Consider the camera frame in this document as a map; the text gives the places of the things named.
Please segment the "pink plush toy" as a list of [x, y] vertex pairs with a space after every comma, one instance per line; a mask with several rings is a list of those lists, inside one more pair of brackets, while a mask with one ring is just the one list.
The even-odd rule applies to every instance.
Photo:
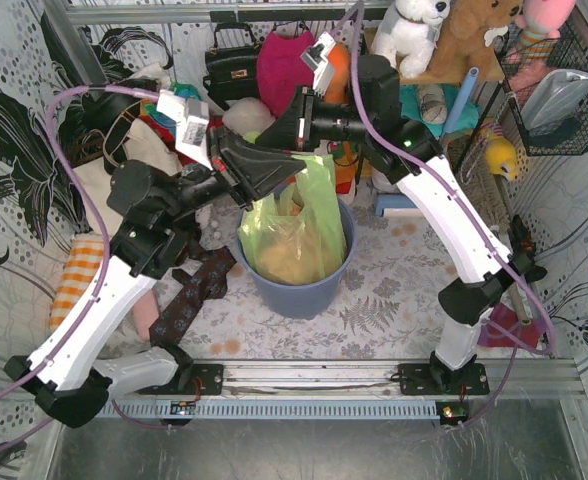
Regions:
[[510, 57], [514, 61], [547, 58], [575, 4], [575, 0], [524, 1], [522, 12], [515, 18], [520, 33]]

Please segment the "crumpled brown paper trash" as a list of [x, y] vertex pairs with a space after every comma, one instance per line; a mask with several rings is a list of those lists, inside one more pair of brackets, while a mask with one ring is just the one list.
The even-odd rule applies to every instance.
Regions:
[[294, 185], [273, 198], [275, 211], [261, 220], [256, 270], [283, 285], [306, 285], [329, 274], [319, 227]]

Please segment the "dark patterned necktie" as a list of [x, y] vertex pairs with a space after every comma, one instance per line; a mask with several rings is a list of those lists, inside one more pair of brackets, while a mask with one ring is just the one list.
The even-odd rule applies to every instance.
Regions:
[[198, 261], [200, 267], [194, 274], [181, 268], [172, 270], [173, 279], [182, 285], [182, 289], [149, 328], [152, 346], [178, 345], [203, 304], [226, 295], [227, 274], [236, 264], [228, 247], [206, 250], [194, 239], [186, 247], [183, 257]]

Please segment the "orange plush toy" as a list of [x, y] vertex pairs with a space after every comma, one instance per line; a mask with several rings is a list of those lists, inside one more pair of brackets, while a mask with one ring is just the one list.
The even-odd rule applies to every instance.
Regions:
[[337, 43], [328, 55], [329, 64], [334, 68], [333, 77], [325, 92], [325, 101], [333, 104], [348, 102], [348, 83], [350, 78], [350, 53]]

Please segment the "black hat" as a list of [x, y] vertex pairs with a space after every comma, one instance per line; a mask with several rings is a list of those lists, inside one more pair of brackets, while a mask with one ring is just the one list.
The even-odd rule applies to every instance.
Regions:
[[81, 98], [80, 128], [85, 132], [99, 130], [106, 133], [116, 117], [137, 101], [126, 94], [90, 92]]

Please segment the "cream canvas tote bag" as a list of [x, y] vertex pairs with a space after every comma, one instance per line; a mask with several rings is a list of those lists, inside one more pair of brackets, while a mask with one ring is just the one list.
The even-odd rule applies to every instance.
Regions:
[[[130, 127], [124, 148], [128, 160], [143, 161], [168, 175], [177, 174], [182, 169], [177, 154], [170, 151], [152, 128], [140, 119], [135, 120]], [[79, 166], [74, 171], [100, 213], [109, 238], [112, 238], [118, 231], [122, 216], [106, 204], [111, 175], [105, 171], [103, 158]]]

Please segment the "green plastic trash bag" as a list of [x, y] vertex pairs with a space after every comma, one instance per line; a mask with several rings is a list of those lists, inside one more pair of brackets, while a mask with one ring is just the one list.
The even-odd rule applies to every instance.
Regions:
[[237, 235], [254, 272], [277, 284], [302, 286], [336, 273], [348, 247], [333, 157], [316, 150], [295, 158], [305, 168], [281, 192], [254, 202], [242, 215]]

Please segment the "teal cloth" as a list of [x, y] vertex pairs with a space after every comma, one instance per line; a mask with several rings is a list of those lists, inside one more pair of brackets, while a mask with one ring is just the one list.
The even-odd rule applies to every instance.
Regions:
[[[452, 85], [442, 85], [447, 110], [450, 111], [454, 105], [459, 88]], [[400, 87], [400, 103], [402, 115], [412, 120], [424, 122], [420, 114], [419, 97], [416, 85], [402, 85]], [[453, 133], [459, 133], [473, 129], [480, 117], [482, 108], [468, 99], [455, 124]], [[427, 127], [435, 137], [443, 133], [443, 124], [426, 122]]]

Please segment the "black leather handbag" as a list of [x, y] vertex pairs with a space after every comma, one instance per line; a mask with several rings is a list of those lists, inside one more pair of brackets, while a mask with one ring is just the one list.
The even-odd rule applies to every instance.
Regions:
[[[244, 30], [249, 43], [239, 47], [221, 48], [218, 34], [224, 30]], [[257, 60], [262, 44], [254, 36], [247, 23], [227, 22], [214, 29], [213, 46], [204, 54], [207, 74], [203, 86], [208, 97], [223, 111], [230, 108], [230, 101], [260, 98], [257, 81]]]

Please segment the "metal base rail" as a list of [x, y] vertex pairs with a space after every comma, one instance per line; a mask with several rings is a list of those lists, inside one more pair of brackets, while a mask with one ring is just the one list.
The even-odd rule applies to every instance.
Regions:
[[108, 399], [80, 403], [64, 424], [96, 418], [434, 420], [456, 424], [496, 400], [579, 399], [567, 359], [487, 359], [442, 392], [423, 362], [248, 360], [193, 362], [164, 385], [143, 369], [115, 378]]

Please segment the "orange white checkered towel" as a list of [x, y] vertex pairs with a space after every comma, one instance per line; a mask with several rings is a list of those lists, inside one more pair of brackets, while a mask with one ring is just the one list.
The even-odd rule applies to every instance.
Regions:
[[104, 251], [99, 234], [76, 235], [50, 310], [49, 329], [55, 331], [83, 295], [99, 270]]

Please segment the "yellow plush toy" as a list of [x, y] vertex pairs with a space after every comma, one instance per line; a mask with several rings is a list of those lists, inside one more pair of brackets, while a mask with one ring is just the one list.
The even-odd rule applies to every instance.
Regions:
[[486, 123], [481, 127], [484, 157], [490, 173], [502, 176], [507, 181], [516, 179], [517, 152], [514, 145], [504, 136], [497, 123]]

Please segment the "colourful scarf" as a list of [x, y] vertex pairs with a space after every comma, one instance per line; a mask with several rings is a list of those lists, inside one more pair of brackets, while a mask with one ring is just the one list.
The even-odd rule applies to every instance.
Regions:
[[167, 89], [161, 89], [156, 100], [143, 100], [141, 114], [160, 123], [169, 124], [178, 121], [189, 104], [200, 101], [201, 96], [196, 87], [191, 84], [174, 83]]

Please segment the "silver pouch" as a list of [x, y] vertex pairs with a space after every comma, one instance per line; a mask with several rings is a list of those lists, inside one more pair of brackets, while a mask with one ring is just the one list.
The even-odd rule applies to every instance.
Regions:
[[588, 72], [555, 69], [533, 90], [521, 108], [526, 129], [532, 130], [568, 117], [588, 94]]

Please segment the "white plush dog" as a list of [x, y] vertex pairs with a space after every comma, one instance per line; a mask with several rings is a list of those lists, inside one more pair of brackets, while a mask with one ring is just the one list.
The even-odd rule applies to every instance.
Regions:
[[444, 0], [393, 1], [377, 28], [370, 51], [387, 59], [405, 79], [422, 75], [450, 6], [451, 2]]

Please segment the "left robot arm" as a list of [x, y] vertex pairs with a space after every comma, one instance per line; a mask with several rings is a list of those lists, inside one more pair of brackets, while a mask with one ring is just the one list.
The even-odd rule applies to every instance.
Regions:
[[[139, 160], [114, 171], [107, 203], [123, 221], [99, 270], [55, 332], [32, 354], [13, 356], [4, 367], [49, 417], [78, 428], [123, 395], [189, 384], [193, 361], [179, 347], [180, 338], [209, 296], [224, 296], [235, 263], [226, 247], [200, 247], [194, 214], [225, 195], [248, 209], [306, 167], [299, 155], [249, 143], [225, 127], [209, 132], [206, 153], [213, 166], [197, 166], [187, 176], [170, 176]], [[189, 280], [191, 297], [178, 314], [159, 322], [151, 348], [99, 359], [123, 317], [184, 256], [201, 263]]]

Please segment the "white fluffy plush toy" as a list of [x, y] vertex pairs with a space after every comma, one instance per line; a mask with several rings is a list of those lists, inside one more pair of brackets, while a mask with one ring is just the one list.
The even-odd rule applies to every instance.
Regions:
[[223, 125], [234, 133], [262, 133], [274, 122], [275, 117], [259, 99], [247, 97], [236, 101], [222, 117]]

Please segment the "pink fuzzy sock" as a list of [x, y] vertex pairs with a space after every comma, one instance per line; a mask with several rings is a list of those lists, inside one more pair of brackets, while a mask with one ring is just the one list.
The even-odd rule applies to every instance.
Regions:
[[132, 307], [134, 326], [139, 337], [148, 341], [150, 328], [160, 315], [155, 292], [148, 290]]

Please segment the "brown teddy bear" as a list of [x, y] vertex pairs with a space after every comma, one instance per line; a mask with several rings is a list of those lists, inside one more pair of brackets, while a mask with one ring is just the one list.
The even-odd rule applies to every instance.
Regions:
[[456, 1], [443, 22], [428, 72], [442, 77], [461, 60], [467, 69], [479, 70], [479, 81], [486, 81], [495, 57], [494, 39], [506, 32], [522, 5], [519, 0]]

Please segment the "rainbow striped cloth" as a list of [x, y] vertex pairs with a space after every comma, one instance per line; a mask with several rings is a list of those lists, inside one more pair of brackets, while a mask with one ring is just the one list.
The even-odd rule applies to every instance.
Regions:
[[348, 194], [357, 173], [359, 148], [350, 142], [330, 142], [328, 147], [335, 166], [335, 191]]

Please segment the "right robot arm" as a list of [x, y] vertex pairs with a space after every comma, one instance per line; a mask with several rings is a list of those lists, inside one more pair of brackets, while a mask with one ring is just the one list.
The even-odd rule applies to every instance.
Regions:
[[362, 55], [357, 73], [346, 103], [324, 101], [314, 86], [298, 87], [257, 143], [295, 151], [311, 151], [323, 140], [355, 143], [419, 208], [457, 271], [438, 294], [447, 319], [430, 355], [430, 384], [437, 392], [457, 393], [473, 377], [482, 320], [533, 261], [525, 250], [510, 251], [496, 238], [462, 192], [430, 130], [402, 115], [400, 82], [389, 62]]

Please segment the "colourful striped sock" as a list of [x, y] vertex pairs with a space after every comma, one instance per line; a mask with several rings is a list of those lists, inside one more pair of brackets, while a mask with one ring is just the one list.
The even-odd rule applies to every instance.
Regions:
[[478, 345], [488, 348], [514, 347], [514, 341], [506, 336], [504, 331], [521, 340], [523, 343], [521, 349], [525, 346], [536, 348], [545, 332], [545, 322], [534, 319], [523, 324], [510, 307], [499, 303], [492, 310], [488, 322], [482, 327]]

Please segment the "blue trash bin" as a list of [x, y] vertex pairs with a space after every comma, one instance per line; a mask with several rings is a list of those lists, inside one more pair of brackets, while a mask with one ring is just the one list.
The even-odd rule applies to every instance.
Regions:
[[237, 261], [251, 276], [258, 296], [272, 312], [287, 318], [313, 319], [326, 311], [338, 295], [340, 282], [352, 262], [357, 245], [357, 233], [353, 214], [349, 206], [338, 200], [342, 228], [347, 244], [344, 263], [332, 275], [306, 285], [283, 285], [268, 280], [256, 273], [249, 265], [238, 234], [235, 234]]

